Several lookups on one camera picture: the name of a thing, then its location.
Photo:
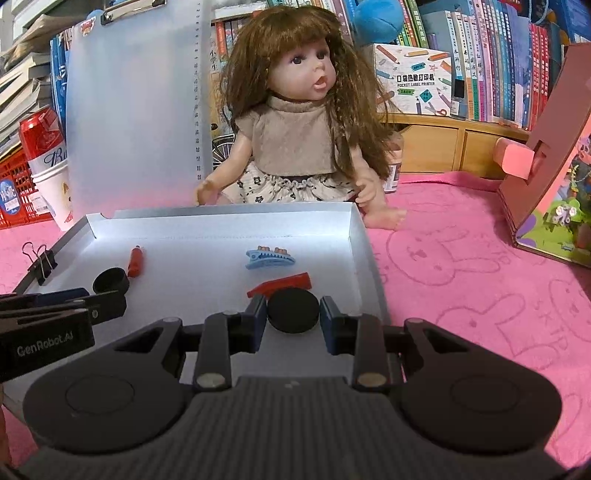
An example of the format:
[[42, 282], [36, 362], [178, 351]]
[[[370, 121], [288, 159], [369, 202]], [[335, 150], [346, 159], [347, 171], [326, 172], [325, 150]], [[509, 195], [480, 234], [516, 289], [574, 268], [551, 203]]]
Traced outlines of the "black round puck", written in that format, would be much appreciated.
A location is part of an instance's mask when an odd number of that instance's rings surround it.
[[317, 325], [320, 303], [308, 290], [284, 288], [270, 296], [266, 313], [276, 330], [286, 334], [303, 334]]

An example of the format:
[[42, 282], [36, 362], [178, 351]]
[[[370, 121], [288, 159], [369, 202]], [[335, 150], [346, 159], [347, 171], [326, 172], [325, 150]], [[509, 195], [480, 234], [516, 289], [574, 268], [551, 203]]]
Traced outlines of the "black binder clip on rim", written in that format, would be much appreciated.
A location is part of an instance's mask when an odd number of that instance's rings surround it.
[[53, 251], [46, 244], [35, 247], [31, 241], [27, 241], [22, 245], [21, 253], [29, 259], [28, 272], [33, 274], [40, 286], [44, 285], [58, 266]]

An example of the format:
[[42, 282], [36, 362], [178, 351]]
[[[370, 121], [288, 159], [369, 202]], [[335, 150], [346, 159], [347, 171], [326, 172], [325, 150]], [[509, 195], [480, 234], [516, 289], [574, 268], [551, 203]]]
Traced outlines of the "white shallow cardboard box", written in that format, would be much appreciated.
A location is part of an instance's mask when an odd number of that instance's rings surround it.
[[[203, 324], [219, 312], [242, 312], [257, 285], [308, 272], [318, 302], [329, 296], [346, 315], [388, 312], [380, 274], [363, 221], [350, 203], [235, 205], [174, 209], [165, 213], [99, 214], [79, 220], [56, 243], [46, 244], [58, 266], [40, 286], [27, 260], [18, 295], [91, 289], [112, 267], [126, 267], [139, 245], [142, 273], [125, 294], [123, 316], [93, 327], [95, 345], [3, 384], [4, 403], [32, 418], [107, 419], [153, 414], [167, 427], [195, 394], [180, 380], [187, 352], [183, 326]], [[247, 270], [246, 251], [286, 249], [293, 266]], [[256, 354], [232, 355], [246, 382], [270, 381], [284, 394], [348, 385], [353, 356], [329, 354], [320, 315], [303, 334], [276, 330], [266, 319]]]

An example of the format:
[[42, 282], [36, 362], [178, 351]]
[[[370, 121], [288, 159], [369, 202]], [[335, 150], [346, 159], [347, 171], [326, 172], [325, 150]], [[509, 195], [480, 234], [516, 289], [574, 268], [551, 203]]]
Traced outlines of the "pink bunny tablecloth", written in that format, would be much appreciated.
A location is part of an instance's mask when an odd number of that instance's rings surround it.
[[394, 232], [367, 230], [403, 383], [284, 394], [235, 374], [167, 427], [153, 414], [21, 416], [39, 443], [24, 479], [572, 479], [590, 471], [587, 275], [476, 228], [474, 195]]

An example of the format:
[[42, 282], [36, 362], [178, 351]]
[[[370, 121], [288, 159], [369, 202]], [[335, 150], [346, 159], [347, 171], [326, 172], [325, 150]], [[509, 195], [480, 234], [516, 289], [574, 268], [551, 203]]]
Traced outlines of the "red plastic basket left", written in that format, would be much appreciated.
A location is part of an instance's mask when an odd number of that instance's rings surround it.
[[51, 220], [21, 147], [1, 161], [1, 229]]

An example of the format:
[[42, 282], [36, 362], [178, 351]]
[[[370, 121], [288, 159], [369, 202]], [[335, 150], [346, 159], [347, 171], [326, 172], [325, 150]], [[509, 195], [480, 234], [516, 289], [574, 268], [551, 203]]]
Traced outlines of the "white paper cup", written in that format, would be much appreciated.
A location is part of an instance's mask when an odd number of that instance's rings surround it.
[[67, 231], [74, 224], [74, 214], [69, 186], [68, 162], [62, 161], [38, 174], [32, 180], [45, 200], [47, 207], [61, 231]]

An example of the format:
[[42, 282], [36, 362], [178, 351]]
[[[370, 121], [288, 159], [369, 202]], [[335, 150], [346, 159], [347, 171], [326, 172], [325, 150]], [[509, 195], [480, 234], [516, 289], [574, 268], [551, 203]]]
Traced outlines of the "red soda can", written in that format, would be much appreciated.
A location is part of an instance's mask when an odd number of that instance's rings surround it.
[[67, 158], [59, 118], [50, 106], [43, 107], [20, 122], [19, 138], [33, 175], [40, 174]]

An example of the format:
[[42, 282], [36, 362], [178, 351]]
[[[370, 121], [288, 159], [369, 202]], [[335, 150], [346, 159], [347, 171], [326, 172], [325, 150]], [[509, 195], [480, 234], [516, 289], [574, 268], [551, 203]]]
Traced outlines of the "wooden drawer cabinet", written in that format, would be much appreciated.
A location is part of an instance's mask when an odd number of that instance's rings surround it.
[[493, 160], [501, 137], [525, 143], [529, 133], [505, 124], [458, 120], [444, 116], [390, 113], [387, 122], [404, 139], [404, 174], [463, 171], [481, 178], [501, 179]]

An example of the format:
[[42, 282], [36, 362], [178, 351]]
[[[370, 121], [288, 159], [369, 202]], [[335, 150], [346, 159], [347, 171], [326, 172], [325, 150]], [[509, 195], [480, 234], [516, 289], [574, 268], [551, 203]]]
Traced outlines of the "brown-haired baby doll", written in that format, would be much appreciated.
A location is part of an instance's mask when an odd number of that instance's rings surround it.
[[406, 213], [384, 185], [403, 138], [382, 122], [385, 91], [334, 13], [263, 10], [240, 31], [221, 93], [235, 141], [197, 186], [197, 204], [353, 201], [367, 227], [399, 227]]

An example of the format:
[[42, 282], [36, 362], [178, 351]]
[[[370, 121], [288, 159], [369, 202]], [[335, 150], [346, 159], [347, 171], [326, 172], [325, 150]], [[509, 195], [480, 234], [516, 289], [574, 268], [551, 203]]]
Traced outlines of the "pink cardboard toy house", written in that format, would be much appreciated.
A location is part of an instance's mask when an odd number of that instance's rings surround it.
[[559, 78], [525, 144], [497, 141], [498, 194], [513, 244], [590, 266], [590, 45], [567, 49]]

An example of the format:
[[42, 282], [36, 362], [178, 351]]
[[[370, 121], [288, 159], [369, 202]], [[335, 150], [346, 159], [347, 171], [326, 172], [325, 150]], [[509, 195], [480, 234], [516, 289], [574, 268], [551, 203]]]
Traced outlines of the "stack of books left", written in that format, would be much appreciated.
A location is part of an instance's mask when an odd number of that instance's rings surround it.
[[1, 54], [1, 158], [20, 145], [20, 121], [51, 105], [50, 40], [76, 22], [42, 14]]

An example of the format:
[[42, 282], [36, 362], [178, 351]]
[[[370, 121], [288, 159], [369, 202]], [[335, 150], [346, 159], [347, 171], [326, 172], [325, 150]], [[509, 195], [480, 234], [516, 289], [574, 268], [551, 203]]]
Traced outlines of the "white label printer box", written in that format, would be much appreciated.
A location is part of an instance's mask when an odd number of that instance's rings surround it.
[[453, 77], [449, 53], [374, 44], [367, 54], [386, 93], [389, 109], [402, 114], [450, 116]]

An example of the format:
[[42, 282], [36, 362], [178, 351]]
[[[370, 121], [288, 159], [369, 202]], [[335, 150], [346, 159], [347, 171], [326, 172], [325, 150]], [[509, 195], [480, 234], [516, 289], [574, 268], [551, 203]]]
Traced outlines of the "translucent clipboard folder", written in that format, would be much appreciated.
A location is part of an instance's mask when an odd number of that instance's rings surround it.
[[211, 172], [204, 1], [124, 1], [73, 29], [66, 140], [76, 218], [190, 206]]

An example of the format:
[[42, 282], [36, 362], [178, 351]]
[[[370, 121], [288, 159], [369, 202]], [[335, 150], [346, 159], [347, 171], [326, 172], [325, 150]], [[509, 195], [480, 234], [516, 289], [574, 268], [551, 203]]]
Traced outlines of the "blue white plush large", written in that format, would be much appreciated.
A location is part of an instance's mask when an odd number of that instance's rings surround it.
[[393, 43], [404, 25], [404, 13], [398, 0], [363, 0], [353, 16], [356, 42], [360, 46]]

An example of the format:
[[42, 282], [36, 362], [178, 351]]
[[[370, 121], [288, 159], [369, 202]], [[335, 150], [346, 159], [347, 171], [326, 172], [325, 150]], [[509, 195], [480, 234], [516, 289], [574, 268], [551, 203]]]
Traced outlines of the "row of colourful books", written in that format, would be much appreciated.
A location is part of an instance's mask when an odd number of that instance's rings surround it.
[[[252, 16], [242, 28], [256, 16]], [[550, 78], [550, 45], [546, 29], [518, 14], [509, 4], [472, 1], [426, 15], [428, 30], [452, 60], [452, 107], [449, 117], [466, 113], [473, 120], [494, 117], [533, 129], [549, 100], [556, 81]], [[242, 28], [217, 28], [208, 22], [204, 52], [206, 66], [207, 119], [211, 172], [228, 158], [235, 131], [221, 93], [221, 74], [228, 63]], [[368, 64], [367, 49], [356, 48]], [[377, 101], [384, 124], [387, 122], [386, 93]]]

